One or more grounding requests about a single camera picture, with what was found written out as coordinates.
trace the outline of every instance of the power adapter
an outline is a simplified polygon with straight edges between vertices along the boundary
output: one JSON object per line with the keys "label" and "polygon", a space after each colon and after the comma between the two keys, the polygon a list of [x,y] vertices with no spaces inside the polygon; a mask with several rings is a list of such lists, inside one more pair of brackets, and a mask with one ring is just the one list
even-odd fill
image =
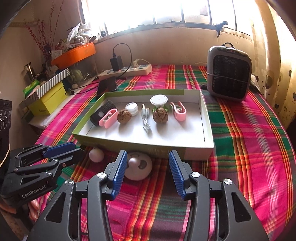
{"label": "power adapter", "polygon": [[111,63],[113,71],[118,71],[123,68],[121,56],[120,55],[116,56],[115,53],[113,53],[113,58],[110,59],[110,63]]}

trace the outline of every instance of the white extension socket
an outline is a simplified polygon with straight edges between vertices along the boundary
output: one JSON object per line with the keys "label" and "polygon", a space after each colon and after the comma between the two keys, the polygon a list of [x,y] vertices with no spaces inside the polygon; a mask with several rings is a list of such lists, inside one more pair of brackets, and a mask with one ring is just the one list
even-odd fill
{"label": "white extension socket", "polygon": [[[113,71],[112,69],[105,70],[103,73],[99,74],[100,80],[105,80],[110,77],[120,76],[124,71],[126,71],[128,67],[124,67],[121,70]],[[139,65],[136,68],[130,68],[122,77],[130,77],[130,76],[139,76],[139,75],[148,75],[152,72],[152,66],[150,64]]]}

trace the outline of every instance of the orange lid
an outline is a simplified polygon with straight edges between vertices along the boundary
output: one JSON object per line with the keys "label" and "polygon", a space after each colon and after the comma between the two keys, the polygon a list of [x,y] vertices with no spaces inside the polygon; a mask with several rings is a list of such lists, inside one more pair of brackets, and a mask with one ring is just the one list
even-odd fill
{"label": "orange lid", "polygon": [[56,65],[60,70],[64,70],[71,65],[96,53],[94,43],[88,43],[76,48],[73,48],[62,54],[52,61],[52,65]]}

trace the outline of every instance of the green plastic object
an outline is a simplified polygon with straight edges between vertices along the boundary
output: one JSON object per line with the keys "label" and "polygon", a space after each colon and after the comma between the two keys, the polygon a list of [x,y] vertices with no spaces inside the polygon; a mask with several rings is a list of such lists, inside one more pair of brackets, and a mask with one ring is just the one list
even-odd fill
{"label": "green plastic object", "polygon": [[32,90],[37,86],[40,85],[40,82],[38,80],[34,80],[30,85],[28,85],[24,90],[25,98],[28,97],[28,95],[32,92]]}

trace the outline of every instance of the black remote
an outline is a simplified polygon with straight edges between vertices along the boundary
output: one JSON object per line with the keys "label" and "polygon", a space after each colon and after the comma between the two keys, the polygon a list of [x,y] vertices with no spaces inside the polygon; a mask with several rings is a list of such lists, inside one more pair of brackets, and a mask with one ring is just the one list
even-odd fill
{"label": "black remote", "polygon": [[106,104],[102,105],[90,116],[90,121],[95,125],[99,126],[99,121],[108,113],[109,110],[116,109],[116,106],[111,100],[108,100]]}

